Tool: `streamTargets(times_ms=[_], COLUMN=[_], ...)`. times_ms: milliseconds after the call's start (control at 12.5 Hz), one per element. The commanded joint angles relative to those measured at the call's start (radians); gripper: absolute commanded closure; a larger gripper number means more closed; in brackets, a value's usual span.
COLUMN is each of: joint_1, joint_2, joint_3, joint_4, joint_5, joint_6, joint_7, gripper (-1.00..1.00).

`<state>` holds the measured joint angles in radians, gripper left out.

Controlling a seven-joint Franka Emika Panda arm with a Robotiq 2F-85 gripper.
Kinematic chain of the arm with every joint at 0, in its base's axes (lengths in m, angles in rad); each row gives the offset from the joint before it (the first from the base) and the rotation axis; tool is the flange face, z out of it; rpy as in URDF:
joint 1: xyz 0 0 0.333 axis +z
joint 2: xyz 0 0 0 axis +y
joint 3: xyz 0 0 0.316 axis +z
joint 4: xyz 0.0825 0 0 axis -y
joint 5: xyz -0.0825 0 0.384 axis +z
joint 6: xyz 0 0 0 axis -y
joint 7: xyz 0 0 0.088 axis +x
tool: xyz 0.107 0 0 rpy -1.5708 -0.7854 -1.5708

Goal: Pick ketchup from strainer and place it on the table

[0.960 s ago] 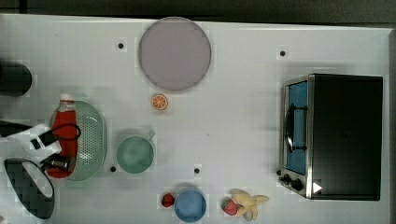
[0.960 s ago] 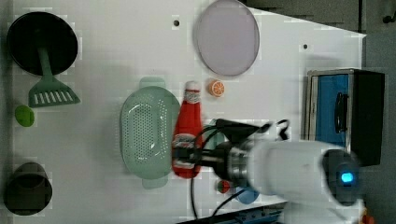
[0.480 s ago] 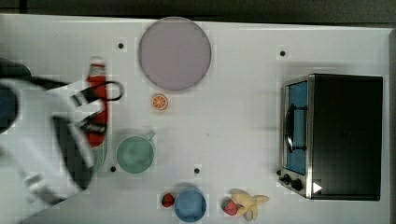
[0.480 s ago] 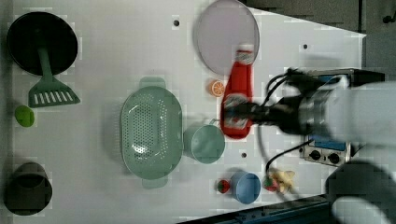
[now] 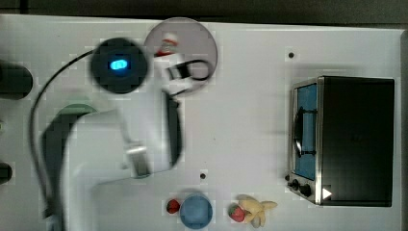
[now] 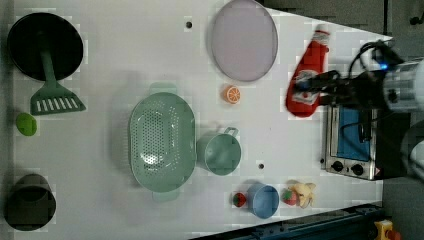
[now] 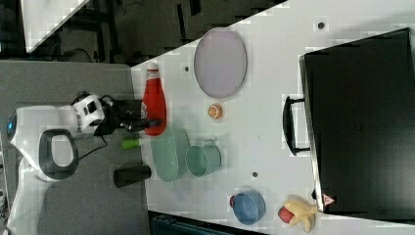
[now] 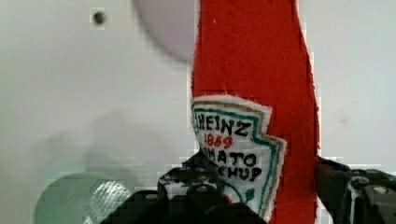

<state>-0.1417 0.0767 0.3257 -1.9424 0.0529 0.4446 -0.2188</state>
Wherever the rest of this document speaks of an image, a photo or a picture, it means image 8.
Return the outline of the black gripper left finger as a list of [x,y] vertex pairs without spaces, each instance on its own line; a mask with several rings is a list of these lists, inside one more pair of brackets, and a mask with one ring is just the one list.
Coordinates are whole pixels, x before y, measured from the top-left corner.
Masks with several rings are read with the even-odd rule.
[[220,192],[208,158],[198,152],[158,180],[155,190],[130,196],[100,224],[267,224]]

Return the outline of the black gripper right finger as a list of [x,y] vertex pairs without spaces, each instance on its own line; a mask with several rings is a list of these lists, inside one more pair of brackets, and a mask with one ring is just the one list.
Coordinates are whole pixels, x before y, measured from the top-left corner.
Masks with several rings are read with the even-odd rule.
[[316,194],[333,224],[396,224],[396,179],[318,158]]

